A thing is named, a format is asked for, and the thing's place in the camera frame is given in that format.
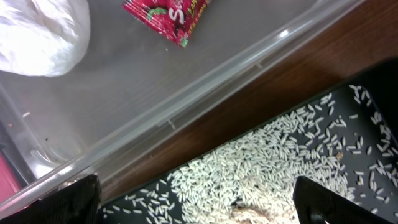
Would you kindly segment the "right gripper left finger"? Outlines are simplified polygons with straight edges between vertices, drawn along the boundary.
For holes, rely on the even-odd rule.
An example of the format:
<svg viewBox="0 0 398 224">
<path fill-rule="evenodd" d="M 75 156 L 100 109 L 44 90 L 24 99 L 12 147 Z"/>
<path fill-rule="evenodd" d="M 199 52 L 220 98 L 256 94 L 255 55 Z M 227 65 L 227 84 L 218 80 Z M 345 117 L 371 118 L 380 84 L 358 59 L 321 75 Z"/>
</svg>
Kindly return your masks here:
<svg viewBox="0 0 398 224">
<path fill-rule="evenodd" d="M 100 199 L 100 180 L 91 174 L 1 219 L 1 224 L 95 224 Z"/>
</svg>

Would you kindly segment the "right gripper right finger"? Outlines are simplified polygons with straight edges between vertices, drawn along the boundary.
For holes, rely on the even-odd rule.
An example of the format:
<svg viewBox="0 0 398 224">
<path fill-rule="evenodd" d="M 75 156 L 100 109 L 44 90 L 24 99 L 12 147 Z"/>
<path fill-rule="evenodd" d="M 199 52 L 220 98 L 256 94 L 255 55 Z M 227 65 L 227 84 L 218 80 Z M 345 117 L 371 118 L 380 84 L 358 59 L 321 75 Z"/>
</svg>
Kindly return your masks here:
<svg viewBox="0 0 398 224">
<path fill-rule="evenodd" d="M 305 176 L 296 181 L 293 201 L 300 224 L 392 224 Z"/>
</svg>

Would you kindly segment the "white napkin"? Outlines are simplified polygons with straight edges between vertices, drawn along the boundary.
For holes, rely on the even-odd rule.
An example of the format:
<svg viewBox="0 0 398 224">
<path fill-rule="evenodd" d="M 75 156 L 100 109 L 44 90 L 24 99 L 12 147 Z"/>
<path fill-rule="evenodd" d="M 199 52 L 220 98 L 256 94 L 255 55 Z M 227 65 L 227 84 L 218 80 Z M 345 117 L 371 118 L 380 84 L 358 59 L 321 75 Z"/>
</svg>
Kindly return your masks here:
<svg viewBox="0 0 398 224">
<path fill-rule="evenodd" d="M 87 0 L 1 0 L 1 70 L 68 73 L 86 54 L 90 25 Z"/>
</svg>

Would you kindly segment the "red candy wrapper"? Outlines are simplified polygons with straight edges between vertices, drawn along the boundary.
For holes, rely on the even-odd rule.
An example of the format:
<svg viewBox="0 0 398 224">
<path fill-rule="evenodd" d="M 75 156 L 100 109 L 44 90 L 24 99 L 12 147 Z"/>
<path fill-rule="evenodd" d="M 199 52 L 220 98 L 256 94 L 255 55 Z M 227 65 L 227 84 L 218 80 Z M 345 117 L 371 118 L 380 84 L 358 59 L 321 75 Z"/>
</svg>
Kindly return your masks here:
<svg viewBox="0 0 398 224">
<path fill-rule="evenodd" d="M 123 8 L 175 44 L 186 47 L 209 0 L 125 0 Z"/>
</svg>

